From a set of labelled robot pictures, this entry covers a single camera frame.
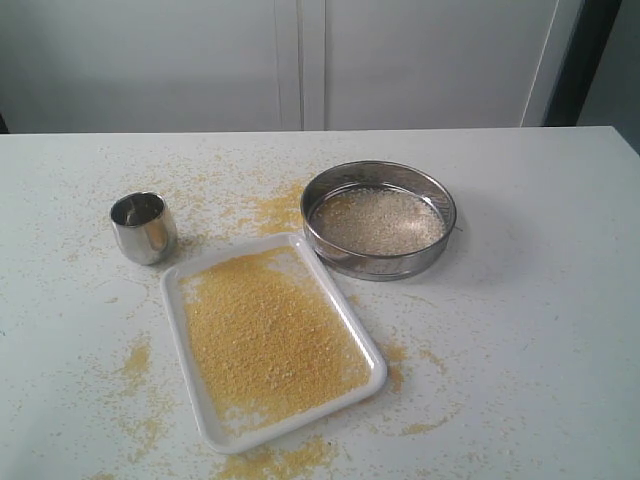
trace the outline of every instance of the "steel cup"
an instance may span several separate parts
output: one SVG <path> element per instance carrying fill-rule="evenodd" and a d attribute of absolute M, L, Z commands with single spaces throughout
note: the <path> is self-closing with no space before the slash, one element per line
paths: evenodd
<path fill-rule="evenodd" d="M 176 245 L 176 224 L 157 193 L 136 192 L 111 207 L 111 226 L 129 260 L 151 265 L 167 258 Z"/>

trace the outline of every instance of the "white tray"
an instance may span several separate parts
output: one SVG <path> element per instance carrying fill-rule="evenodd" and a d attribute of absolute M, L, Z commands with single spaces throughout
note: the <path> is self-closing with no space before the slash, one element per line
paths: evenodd
<path fill-rule="evenodd" d="M 191 354 L 186 314 L 179 288 L 179 281 L 181 278 L 190 277 L 231 258 L 261 253 L 283 246 L 293 247 L 294 251 L 308 267 L 312 277 L 315 278 L 327 295 L 330 303 L 339 313 L 347 327 L 347 331 L 353 336 L 371 369 L 369 382 L 323 405 L 298 413 L 259 430 L 232 437 L 226 434 L 221 426 L 211 398 L 207 393 L 204 382 L 199 375 L 198 367 Z M 318 418 L 340 410 L 347 405 L 365 399 L 379 390 L 386 380 L 387 366 L 382 355 L 360 324 L 360 321 L 353 313 L 344 296 L 340 293 L 331 277 L 329 277 L 325 267 L 320 263 L 320 260 L 306 240 L 300 235 L 281 233 L 234 247 L 224 252 L 205 254 L 201 257 L 177 264 L 165 272 L 160 281 L 160 286 L 169 314 L 169 321 L 178 350 L 182 373 L 184 374 L 187 384 L 198 429 L 211 447 L 219 453 L 240 453 L 284 435 Z"/>

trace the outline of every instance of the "white table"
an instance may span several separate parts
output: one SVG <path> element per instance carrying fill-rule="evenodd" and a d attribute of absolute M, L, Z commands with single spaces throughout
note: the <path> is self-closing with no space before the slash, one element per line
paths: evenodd
<path fill-rule="evenodd" d="M 243 197 L 364 158 L 441 180 L 459 228 L 418 277 L 334 275 L 395 383 L 269 452 L 321 439 L 305 473 L 336 480 L 640 478 L 640 158 L 611 128 L 1 137 L 0 478 L 228 478 L 159 276 L 282 213 Z M 115 246 L 110 205 L 138 189 L 174 212 L 165 265 Z"/>

